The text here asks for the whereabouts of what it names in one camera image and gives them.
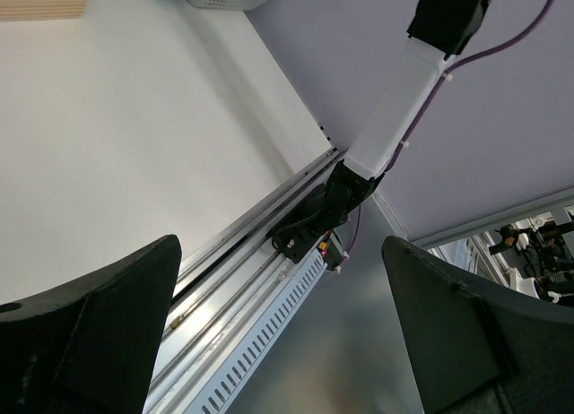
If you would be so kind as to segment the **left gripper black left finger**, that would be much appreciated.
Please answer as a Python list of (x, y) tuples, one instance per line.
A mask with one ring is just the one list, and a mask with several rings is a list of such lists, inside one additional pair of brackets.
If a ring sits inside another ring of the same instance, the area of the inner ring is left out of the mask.
[(182, 250), (161, 237), (1, 306), (3, 413), (140, 413)]

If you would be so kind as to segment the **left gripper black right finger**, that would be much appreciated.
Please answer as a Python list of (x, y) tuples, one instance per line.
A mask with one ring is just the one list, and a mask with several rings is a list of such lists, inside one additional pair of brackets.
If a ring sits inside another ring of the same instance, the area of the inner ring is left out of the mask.
[(573, 310), (400, 237), (381, 256), (427, 413), (571, 413)]

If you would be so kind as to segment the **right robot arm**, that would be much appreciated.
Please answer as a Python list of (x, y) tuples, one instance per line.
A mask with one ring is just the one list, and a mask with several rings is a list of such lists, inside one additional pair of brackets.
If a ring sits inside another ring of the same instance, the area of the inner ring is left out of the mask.
[(273, 248), (299, 263), (377, 189), (432, 91), (479, 30), (491, 0), (419, 0), (394, 75), (366, 125), (327, 181), (269, 232)]

